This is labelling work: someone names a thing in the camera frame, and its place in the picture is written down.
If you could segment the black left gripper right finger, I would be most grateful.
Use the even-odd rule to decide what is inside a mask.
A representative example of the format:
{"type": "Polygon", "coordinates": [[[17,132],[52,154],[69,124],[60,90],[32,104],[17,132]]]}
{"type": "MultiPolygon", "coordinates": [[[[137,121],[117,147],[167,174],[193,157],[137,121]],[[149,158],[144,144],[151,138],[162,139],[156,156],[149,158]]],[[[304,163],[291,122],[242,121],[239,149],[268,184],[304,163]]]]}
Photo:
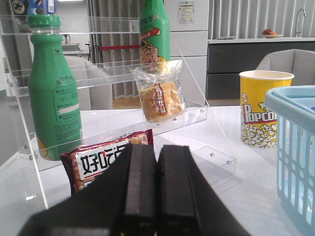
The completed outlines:
{"type": "Polygon", "coordinates": [[[209,185],[189,147],[165,145],[158,159],[159,236],[248,236],[209,185]]]}

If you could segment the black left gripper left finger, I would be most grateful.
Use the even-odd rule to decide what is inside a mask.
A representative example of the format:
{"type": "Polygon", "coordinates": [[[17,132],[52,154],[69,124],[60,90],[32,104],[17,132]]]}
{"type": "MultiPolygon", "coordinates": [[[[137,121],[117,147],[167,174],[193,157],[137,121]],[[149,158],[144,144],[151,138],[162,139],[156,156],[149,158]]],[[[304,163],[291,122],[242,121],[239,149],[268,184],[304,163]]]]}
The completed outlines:
{"type": "Polygon", "coordinates": [[[20,236],[153,236],[155,167],[150,145],[127,145],[85,189],[31,216],[20,236]]]}

